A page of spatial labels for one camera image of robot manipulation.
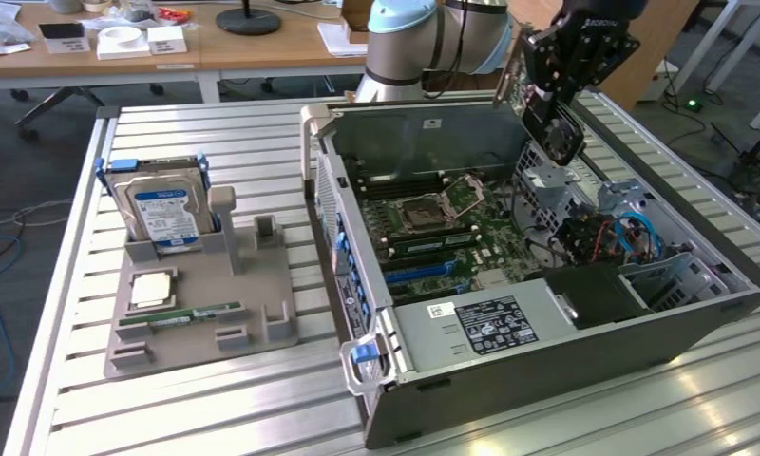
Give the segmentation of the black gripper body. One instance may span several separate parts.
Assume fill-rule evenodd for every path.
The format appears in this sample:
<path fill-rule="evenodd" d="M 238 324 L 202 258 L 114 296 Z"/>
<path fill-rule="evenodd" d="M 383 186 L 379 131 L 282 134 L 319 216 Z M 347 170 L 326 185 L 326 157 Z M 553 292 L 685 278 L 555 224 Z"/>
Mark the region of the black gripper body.
<path fill-rule="evenodd" d="M 646 6 L 647 0 L 565 1 L 554 17 L 559 49 L 571 52 L 585 32 L 626 36 Z"/>

